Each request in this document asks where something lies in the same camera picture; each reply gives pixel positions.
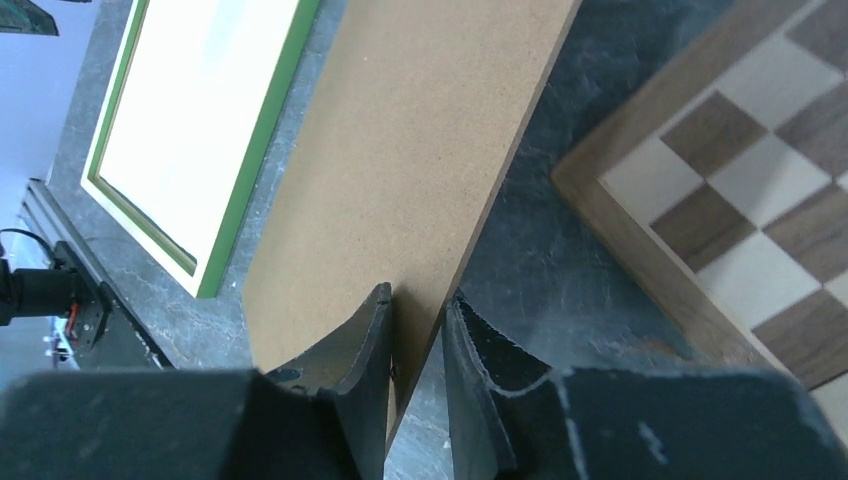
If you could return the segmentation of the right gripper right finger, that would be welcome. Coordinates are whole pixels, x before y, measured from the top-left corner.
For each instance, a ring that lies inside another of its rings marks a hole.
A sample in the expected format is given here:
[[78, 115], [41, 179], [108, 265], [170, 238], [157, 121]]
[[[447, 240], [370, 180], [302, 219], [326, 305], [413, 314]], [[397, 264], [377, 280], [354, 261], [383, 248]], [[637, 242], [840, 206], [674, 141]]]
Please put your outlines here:
[[815, 401], [765, 369], [554, 368], [462, 297], [442, 344], [459, 479], [843, 479]]

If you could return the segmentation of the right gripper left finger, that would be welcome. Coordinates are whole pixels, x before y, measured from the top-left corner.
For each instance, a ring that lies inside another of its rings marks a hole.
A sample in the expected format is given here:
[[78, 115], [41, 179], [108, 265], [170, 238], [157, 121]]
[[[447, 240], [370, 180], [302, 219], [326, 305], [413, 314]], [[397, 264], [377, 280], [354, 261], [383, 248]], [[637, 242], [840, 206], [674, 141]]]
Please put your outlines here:
[[41, 373], [1, 394], [5, 479], [379, 479], [392, 289], [269, 372]]

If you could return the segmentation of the light wooden picture frame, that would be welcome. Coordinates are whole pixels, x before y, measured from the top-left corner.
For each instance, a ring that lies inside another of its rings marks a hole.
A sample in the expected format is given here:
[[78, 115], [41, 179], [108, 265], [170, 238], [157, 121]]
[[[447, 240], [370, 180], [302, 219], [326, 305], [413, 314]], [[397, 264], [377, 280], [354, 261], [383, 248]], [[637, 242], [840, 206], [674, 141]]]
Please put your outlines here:
[[120, 100], [125, 74], [132, 60], [140, 25], [149, 2], [151, 1], [134, 1], [130, 5], [127, 25], [121, 38], [80, 184], [188, 294], [195, 298], [212, 298], [217, 294], [222, 283], [250, 196], [271, 142], [278, 116], [289, 93], [318, 5], [314, 1], [293, 1], [297, 5], [294, 20], [229, 196], [220, 229], [208, 258], [199, 264], [193, 264], [189, 257], [163, 232], [99, 174], [100, 162], [108, 141], [114, 112]]

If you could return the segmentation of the brown frame backing board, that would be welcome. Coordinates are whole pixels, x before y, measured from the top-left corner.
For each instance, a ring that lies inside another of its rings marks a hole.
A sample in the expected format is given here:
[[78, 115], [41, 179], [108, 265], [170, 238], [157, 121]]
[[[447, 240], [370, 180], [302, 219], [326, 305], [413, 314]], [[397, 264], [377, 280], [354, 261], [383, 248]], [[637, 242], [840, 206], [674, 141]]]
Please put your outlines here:
[[347, 4], [242, 287], [259, 367], [388, 282], [395, 435], [578, 7]]

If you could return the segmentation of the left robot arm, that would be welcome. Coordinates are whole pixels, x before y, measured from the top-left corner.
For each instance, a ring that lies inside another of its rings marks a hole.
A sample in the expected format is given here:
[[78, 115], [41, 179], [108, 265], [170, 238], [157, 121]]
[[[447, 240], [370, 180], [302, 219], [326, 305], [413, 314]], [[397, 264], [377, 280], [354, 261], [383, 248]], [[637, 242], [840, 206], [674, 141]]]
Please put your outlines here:
[[106, 283], [94, 276], [67, 241], [51, 246], [23, 229], [4, 228], [1, 232], [35, 240], [49, 260], [46, 268], [13, 270], [6, 258], [1, 259], [1, 325], [18, 318], [63, 318], [65, 326], [56, 339], [66, 340], [68, 348], [60, 351], [53, 345], [51, 355], [59, 359], [92, 353], [113, 312]]

